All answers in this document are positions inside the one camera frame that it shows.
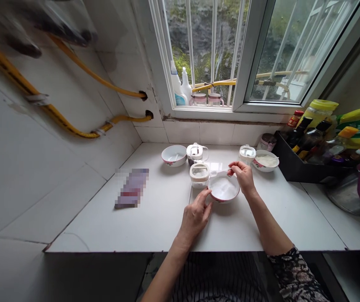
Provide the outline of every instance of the ceramic bowl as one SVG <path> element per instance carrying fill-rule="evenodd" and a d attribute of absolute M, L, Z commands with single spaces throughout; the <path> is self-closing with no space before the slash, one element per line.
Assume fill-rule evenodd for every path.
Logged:
<path fill-rule="evenodd" d="M 236 176 L 228 176 L 227 171 L 219 172 L 215 177 L 210 177 L 208 189 L 212 190 L 212 198 L 222 204 L 231 202 L 240 192 Z"/>
<path fill-rule="evenodd" d="M 273 162 L 273 167 L 267 167 L 267 166 L 264 166 L 263 164 L 260 164 L 258 161 L 257 161 L 257 157 L 259 156 L 262 156 L 262 155 L 269 155 L 271 157 L 277 157 L 274 153 L 271 153 L 267 150 L 257 150 L 256 152 L 256 157 L 255 159 L 253 160 L 253 166 L 259 170 L 259 171 L 262 171 L 262 172 L 272 172 L 274 171 L 278 165 L 279 165 L 279 159 L 274 159 Z"/>
<path fill-rule="evenodd" d="M 187 160 L 187 149 L 182 145 L 167 147 L 162 152 L 162 159 L 170 167 L 179 167 Z"/>

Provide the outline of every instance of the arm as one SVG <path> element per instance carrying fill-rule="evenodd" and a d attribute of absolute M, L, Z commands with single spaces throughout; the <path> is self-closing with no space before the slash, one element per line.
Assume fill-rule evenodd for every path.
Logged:
<path fill-rule="evenodd" d="M 275 221 L 258 194 L 251 168 L 235 161 L 229 165 L 229 175 L 236 174 L 256 221 L 264 251 L 275 271 L 284 301 L 328 302 L 320 284 L 297 248 Z"/>
<path fill-rule="evenodd" d="M 211 190 L 207 188 L 202 190 L 194 202 L 185 207 L 180 231 L 141 302 L 166 302 L 169 300 L 172 288 L 196 237 L 208 223 L 212 203 L 207 206 L 205 199 L 209 193 Z"/>

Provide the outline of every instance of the black plastic crate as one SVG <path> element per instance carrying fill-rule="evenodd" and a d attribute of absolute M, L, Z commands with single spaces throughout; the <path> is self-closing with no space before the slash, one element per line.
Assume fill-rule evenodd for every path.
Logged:
<path fill-rule="evenodd" d="M 326 183 L 343 178 L 354 171 L 348 167 L 308 164 L 288 146 L 279 131 L 275 133 L 277 144 L 272 153 L 279 157 L 279 168 L 287 181 Z"/>

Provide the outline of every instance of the floral sleeve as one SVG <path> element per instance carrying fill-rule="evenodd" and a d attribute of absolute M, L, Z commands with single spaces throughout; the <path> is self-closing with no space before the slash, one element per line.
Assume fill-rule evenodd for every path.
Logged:
<path fill-rule="evenodd" d="M 279 256 L 268 256 L 284 301 L 329 302 L 302 255 L 294 246 Z"/>

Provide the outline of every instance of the kitchen counter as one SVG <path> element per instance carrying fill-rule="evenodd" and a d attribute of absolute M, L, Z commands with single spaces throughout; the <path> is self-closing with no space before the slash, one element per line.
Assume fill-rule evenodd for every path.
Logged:
<path fill-rule="evenodd" d="M 47 252 L 162 252 L 176 236 L 184 207 L 200 190 L 191 188 L 189 165 L 166 166 L 161 152 L 171 144 L 143 143 L 121 169 L 149 169 L 138 208 L 114 209 L 125 183 L 116 173 L 50 245 Z M 237 160 L 239 147 L 210 146 L 211 170 Z M 253 168 L 254 183 L 269 210 L 301 251 L 360 250 L 360 218 L 334 206 L 313 184 L 287 182 L 279 168 Z M 194 251 L 262 251 L 258 229 L 242 193 L 215 203 Z"/>

